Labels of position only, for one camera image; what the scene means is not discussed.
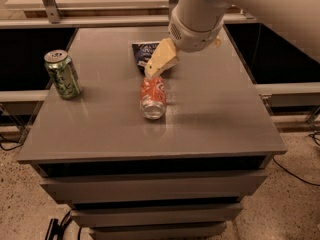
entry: cable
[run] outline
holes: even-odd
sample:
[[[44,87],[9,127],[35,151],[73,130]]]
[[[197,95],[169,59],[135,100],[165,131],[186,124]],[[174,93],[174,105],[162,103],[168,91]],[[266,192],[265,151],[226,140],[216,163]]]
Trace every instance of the cable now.
[[[1,137],[5,142],[19,144],[19,142],[18,142],[18,141],[15,141],[15,140],[9,140],[9,139],[7,139],[7,138],[3,137],[3,135],[2,135],[2,134],[0,134],[0,137]],[[4,150],[4,151],[11,151],[11,150],[14,150],[14,149],[19,148],[19,147],[21,147],[21,146],[22,146],[22,144],[19,144],[19,145],[15,146],[15,147],[12,147],[12,148],[5,148],[5,147],[2,145],[3,143],[4,143],[3,141],[0,141],[0,148],[1,148],[2,150]]]
[[[320,131],[311,133],[311,134],[309,134],[308,136],[309,136],[310,138],[312,138],[312,139],[314,140],[314,142],[315,142],[318,146],[320,146],[320,139],[316,137],[317,135],[320,136]]]
[[[278,165],[280,168],[282,168],[283,170],[285,170],[287,173],[289,173],[293,177],[297,178],[298,180],[301,180],[302,182],[307,183],[307,184],[312,185],[312,186],[320,187],[320,184],[316,184],[316,183],[312,183],[312,182],[306,181],[306,180],[300,178],[299,176],[293,174],[288,169],[284,168],[281,164],[279,164],[274,157],[273,157],[273,161],[275,162],[276,165]]]
[[[80,239],[81,231],[82,231],[82,227],[80,227],[79,230],[78,230],[78,240],[81,240],[81,239]]]
[[[63,224],[65,223],[65,220],[67,219],[67,217],[69,217],[69,216],[70,216],[70,213],[71,213],[71,210],[70,210],[70,211],[68,211],[68,212],[66,213],[66,215],[64,215],[64,217],[63,217],[63,219],[62,219],[62,221],[61,221],[60,226],[61,226],[61,225],[63,225]]]
[[[59,225],[59,233],[57,240],[63,240],[64,232],[66,231],[67,227],[72,222],[72,218],[70,216],[71,210],[64,215],[63,219],[61,220],[61,223]]]

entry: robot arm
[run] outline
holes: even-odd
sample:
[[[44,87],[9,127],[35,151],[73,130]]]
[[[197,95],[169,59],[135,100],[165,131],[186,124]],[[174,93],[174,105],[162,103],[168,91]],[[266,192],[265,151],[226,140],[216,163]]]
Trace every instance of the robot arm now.
[[[230,4],[320,62],[320,0],[179,0],[170,20],[170,38],[186,52],[204,49],[215,40]]]

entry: speckled floor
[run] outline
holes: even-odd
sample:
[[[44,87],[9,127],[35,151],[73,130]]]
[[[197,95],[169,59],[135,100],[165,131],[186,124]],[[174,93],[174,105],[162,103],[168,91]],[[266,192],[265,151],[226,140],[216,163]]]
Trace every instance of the speckled floor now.
[[[282,133],[289,151],[276,159],[304,179],[319,184],[320,146],[307,136],[309,133]],[[40,177],[30,166],[15,161],[17,152],[19,149],[0,153],[0,239],[43,240],[50,218],[61,220],[68,207],[57,205],[41,189]],[[320,239],[320,188],[288,175],[273,161],[267,172],[269,177],[256,193],[242,201],[240,215],[227,223],[221,236],[210,240]],[[77,231],[72,223],[64,239],[77,239]],[[81,239],[91,239],[86,229]]]

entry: metal rail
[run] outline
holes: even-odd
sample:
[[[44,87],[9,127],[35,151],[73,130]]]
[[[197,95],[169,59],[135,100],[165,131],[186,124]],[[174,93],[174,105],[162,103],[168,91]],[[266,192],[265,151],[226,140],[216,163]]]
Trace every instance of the metal rail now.
[[[50,24],[47,19],[2,20],[0,29],[30,28],[90,28],[90,27],[129,27],[167,26],[168,15],[110,16],[91,18],[62,18],[59,23]]]
[[[55,0],[42,0],[46,8],[47,17],[50,23],[59,23],[61,20],[60,12]]]

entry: gray table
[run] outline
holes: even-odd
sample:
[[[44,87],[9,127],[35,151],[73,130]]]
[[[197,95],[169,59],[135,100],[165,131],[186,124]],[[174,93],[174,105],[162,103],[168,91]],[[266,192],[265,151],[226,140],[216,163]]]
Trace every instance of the gray table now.
[[[95,239],[221,233],[286,152],[224,30],[221,47],[180,52],[163,75],[166,116],[144,119],[131,44],[166,36],[166,27],[80,29],[70,55],[83,94],[65,101],[52,88],[17,157]]]

